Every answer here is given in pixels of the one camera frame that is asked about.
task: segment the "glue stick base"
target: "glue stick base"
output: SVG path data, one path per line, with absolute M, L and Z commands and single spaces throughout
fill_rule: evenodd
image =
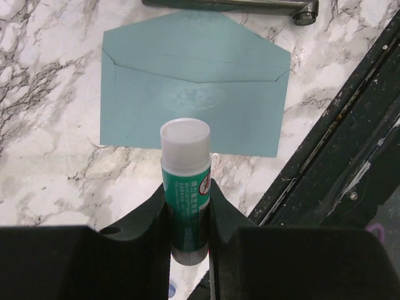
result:
M 201 263 L 208 254 L 208 243 L 201 249 L 194 252 L 184 252 L 171 245 L 171 252 L 174 259 L 183 266 L 195 266 Z

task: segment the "envelope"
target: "envelope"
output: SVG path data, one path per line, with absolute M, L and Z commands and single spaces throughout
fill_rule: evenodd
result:
M 218 12 L 106 31 L 100 142 L 160 149 L 160 127 L 188 117 L 209 124 L 214 153 L 274 157 L 289 67 L 289 52 Z

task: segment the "gray floor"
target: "gray floor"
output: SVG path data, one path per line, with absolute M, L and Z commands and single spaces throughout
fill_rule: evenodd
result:
M 400 277 L 400 186 L 384 205 L 378 207 L 370 224 L 376 222 L 385 229 L 384 246 Z

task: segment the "bolt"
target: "bolt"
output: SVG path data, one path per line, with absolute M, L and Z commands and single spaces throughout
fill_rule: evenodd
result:
M 357 198 L 358 198 L 358 194 L 356 192 L 352 192 L 350 194 L 350 200 L 351 201 L 355 201 L 355 200 L 357 200 Z

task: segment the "glue stick cap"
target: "glue stick cap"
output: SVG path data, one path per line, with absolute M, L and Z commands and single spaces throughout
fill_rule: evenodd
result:
M 177 175 L 189 175 L 210 164 L 210 127 L 207 123 L 183 117 L 160 129 L 162 166 Z

